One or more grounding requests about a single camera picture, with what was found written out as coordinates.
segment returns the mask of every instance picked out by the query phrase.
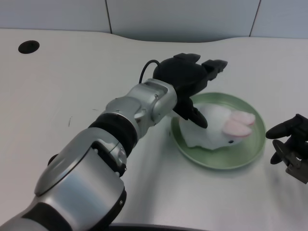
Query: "white table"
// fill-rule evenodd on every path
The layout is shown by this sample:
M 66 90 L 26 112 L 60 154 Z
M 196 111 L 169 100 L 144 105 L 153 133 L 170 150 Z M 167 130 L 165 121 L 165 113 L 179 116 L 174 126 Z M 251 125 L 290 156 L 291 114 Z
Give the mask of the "white table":
M 27 40 L 40 48 L 20 54 L 17 48 Z M 308 40 L 159 43 L 95 32 L 1 29 L 0 224 L 28 206 L 49 158 L 137 84 L 148 60 L 181 52 L 200 54 L 200 62 L 228 61 L 204 92 L 245 99 L 267 128 L 295 113 L 308 116 Z M 287 175 L 283 164 L 270 165 L 270 141 L 248 167 L 216 172 L 180 154 L 169 123 L 165 118 L 151 128 L 129 156 L 123 176 L 128 198 L 115 222 L 210 231 L 308 229 L 308 186 Z

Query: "white wall panel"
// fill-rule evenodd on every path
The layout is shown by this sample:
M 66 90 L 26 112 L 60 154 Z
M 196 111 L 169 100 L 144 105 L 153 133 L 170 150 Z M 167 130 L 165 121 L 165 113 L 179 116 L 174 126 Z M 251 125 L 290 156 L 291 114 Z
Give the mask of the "white wall panel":
M 110 32 L 105 0 L 0 0 L 0 28 Z
M 259 0 L 107 0 L 112 32 L 201 42 L 249 36 Z
M 262 0 L 251 36 L 308 38 L 308 0 Z

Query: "pink ear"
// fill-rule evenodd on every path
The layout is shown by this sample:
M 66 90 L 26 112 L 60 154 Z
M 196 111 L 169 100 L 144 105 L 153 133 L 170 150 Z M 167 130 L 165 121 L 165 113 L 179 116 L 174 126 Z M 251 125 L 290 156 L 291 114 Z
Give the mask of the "pink ear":
M 222 131 L 226 135 L 235 136 L 235 137 L 247 137 L 252 133 L 252 130 L 249 127 L 233 119 L 229 119 L 224 124 Z
M 245 125 L 253 125 L 255 123 L 256 117 L 254 114 L 242 112 L 242 111 L 234 111 L 231 114 L 231 119 L 236 120 Z

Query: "black grommet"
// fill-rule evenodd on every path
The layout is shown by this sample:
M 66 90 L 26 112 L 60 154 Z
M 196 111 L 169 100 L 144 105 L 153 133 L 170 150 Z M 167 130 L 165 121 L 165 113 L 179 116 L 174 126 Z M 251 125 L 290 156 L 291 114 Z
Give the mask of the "black grommet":
M 38 48 L 39 48 L 39 43 L 37 41 L 30 40 L 30 41 L 26 41 L 20 44 L 18 47 L 18 51 L 21 54 L 31 54 L 37 51 Z

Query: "robotic arm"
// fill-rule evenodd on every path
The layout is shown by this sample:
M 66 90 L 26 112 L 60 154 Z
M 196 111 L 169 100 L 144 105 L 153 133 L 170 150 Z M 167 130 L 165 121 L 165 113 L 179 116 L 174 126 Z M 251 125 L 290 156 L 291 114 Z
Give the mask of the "robotic arm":
M 206 127 L 190 96 L 227 65 L 196 64 L 200 56 L 179 54 L 159 64 L 154 78 L 133 87 L 50 160 L 30 206 L 0 231 L 104 230 L 121 211 L 126 191 L 120 177 L 127 157 L 149 127 L 171 110 Z

